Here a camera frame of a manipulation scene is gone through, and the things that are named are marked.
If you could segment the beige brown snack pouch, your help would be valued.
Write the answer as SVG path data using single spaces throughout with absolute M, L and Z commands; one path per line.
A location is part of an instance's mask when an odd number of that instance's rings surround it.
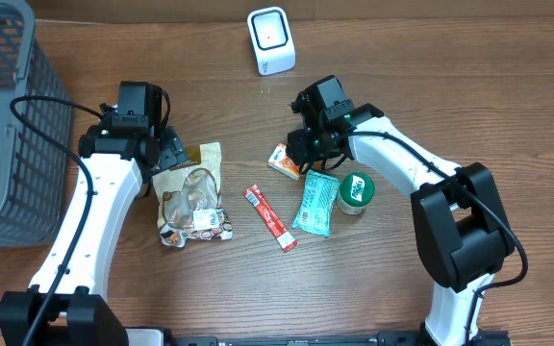
M 232 239 L 233 226 L 221 194 L 221 145 L 200 144 L 187 154 L 188 162 L 153 178 L 163 245 L 183 248 L 192 240 Z

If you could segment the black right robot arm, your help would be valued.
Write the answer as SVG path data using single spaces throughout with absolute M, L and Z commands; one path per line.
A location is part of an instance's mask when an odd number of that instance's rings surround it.
M 433 155 L 402 135 L 382 111 L 355 106 L 329 75 L 291 104 L 303 127 L 288 135 L 287 154 L 307 173 L 316 162 L 350 159 L 383 176 L 411 201 L 418 256 L 433 279 L 432 306 L 418 332 L 383 332 L 381 345 L 507 345 L 477 318 L 495 274 L 522 246 L 509 227 L 494 178 L 483 164 Z

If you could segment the green lid jar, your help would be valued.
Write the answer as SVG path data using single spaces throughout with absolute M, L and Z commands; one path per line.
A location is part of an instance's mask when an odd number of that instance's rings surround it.
M 342 212 L 356 215 L 365 211 L 374 193 L 372 179 L 365 173 L 353 172 L 340 183 L 336 202 Z

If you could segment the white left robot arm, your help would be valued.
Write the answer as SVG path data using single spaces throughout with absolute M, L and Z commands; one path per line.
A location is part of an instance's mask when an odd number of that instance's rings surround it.
M 113 253 L 122 224 L 152 178 L 187 160 L 168 126 L 170 100 L 161 87 L 123 81 L 118 102 L 101 105 L 99 122 L 71 152 L 28 120 L 23 125 L 79 168 L 75 189 L 48 257 L 22 292 L 0 301 L 8 345 L 171 345 L 170 330 L 124 327 L 108 306 Z

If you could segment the orange Kleenex tissue pack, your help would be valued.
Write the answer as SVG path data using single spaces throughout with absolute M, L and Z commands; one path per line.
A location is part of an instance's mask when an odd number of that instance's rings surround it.
M 268 159 L 268 165 L 284 175 L 298 181 L 300 179 L 299 166 L 287 155 L 287 147 L 278 143 Z

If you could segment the red white snack packet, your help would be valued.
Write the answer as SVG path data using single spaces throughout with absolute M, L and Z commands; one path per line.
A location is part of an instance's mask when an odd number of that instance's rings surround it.
M 256 185 L 247 188 L 243 196 L 254 207 L 285 253 L 298 244 Z

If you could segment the teal tissue pack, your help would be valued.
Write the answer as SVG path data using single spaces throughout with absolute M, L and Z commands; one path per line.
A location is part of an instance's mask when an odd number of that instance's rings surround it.
M 339 179 L 310 170 L 306 174 L 301 206 L 292 227 L 329 237 L 339 186 Z

